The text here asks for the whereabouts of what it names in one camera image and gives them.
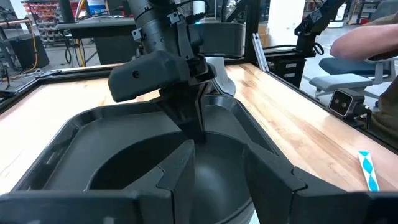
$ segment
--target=black plastic bowl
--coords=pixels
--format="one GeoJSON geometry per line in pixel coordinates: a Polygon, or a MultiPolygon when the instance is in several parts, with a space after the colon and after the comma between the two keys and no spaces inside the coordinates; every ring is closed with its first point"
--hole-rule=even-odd
{"type": "MultiPolygon", "coordinates": [[[[191,224],[249,223],[254,206],[244,178],[244,144],[207,133],[195,146],[195,185],[191,224]]],[[[186,140],[182,133],[156,136],[115,154],[92,176],[87,189],[123,189],[149,172],[186,140]]]]}

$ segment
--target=person's arm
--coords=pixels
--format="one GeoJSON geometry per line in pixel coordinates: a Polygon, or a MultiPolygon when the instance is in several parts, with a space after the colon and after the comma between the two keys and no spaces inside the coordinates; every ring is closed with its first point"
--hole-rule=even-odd
{"type": "Polygon", "coordinates": [[[337,39],[330,49],[334,57],[366,60],[398,49],[398,24],[362,26],[337,39]]]}

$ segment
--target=wooden table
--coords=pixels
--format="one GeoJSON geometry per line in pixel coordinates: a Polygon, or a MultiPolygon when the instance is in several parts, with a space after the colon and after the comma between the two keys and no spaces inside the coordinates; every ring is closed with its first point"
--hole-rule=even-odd
{"type": "MultiPolygon", "coordinates": [[[[236,98],[296,166],[342,189],[367,190],[359,150],[371,152],[381,190],[396,190],[398,156],[250,64],[226,67],[236,98]]],[[[133,101],[158,96],[152,92],[133,101]]],[[[112,105],[107,79],[41,86],[0,115],[0,193],[8,192],[72,116],[112,105]]]]}

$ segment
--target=blue and white striped object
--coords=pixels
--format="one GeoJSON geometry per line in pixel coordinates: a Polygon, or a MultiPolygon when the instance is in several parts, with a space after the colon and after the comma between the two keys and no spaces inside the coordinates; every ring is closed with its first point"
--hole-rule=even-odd
{"type": "Polygon", "coordinates": [[[359,151],[358,159],[361,163],[363,174],[365,175],[366,183],[370,191],[379,191],[379,184],[377,183],[376,173],[372,163],[372,157],[368,151],[359,151]]]}

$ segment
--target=person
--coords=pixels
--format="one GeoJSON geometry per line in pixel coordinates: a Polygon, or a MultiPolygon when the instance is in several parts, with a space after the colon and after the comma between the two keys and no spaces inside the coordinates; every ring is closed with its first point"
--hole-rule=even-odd
{"type": "MultiPolygon", "coordinates": [[[[376,60],[398,56],[398,17],[389,16],[373,24],[361,26],[338,38],[330,49],[334,57],[347,60],[376,60]]],[[[398,147],[398,78],[379,97],[379,111],[372,114],[372,129],[390,139],[398,147]]]]}

